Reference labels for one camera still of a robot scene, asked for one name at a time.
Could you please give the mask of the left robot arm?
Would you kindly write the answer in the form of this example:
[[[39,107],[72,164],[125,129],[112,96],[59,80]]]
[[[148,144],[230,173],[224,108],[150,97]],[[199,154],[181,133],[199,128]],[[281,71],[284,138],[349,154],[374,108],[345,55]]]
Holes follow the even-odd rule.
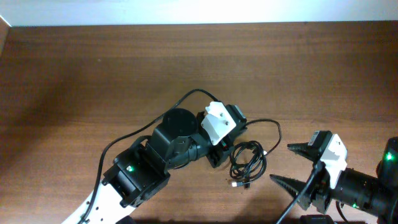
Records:
[[[213,168],[227,159],[234,140],[246,130],[246,117],[226,105],[217,117],[172,109],[150,136],[141,136],[104,173],[98,191],[65,223],[117,223],[164,188],[170,169],[206,157]]]

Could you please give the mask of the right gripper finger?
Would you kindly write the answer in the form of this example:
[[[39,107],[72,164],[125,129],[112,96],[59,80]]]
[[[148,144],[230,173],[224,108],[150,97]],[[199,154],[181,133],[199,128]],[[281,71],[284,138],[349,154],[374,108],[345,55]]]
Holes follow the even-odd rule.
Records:
[[[315,162],[317,159],[317,149],[313,146],[309,146],[307,142],[290,143],[287,145],[287,149],[312,162]]]
[[[286,190],[290,196],[293,197],[293,199],[295,199],[302,192],[307,184],[306,182],[302,182],[297,179],[282,177],[280,175],[274,174],[270,174],[270,178],[278,186]],[[300,206],[300,208],[308,208],[311,204],[309,194],[305,192],[304,195],[299,198],[297,204]]]

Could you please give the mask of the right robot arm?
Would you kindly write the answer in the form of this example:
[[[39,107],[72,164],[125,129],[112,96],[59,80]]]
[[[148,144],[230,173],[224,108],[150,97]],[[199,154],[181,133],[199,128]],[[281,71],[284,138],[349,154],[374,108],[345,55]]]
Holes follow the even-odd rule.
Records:
[[[309,142],[288,144],[288,150],[313,163],[306,182],[272,174],[271,180],[293,198],[291,206],[314,206],[326,213],[332,200],[377,217],[379,223],[397,223],[397,138],[390,138],[376,167],[375,177],[347,166],[348,150],[337,134],[316,131]]]

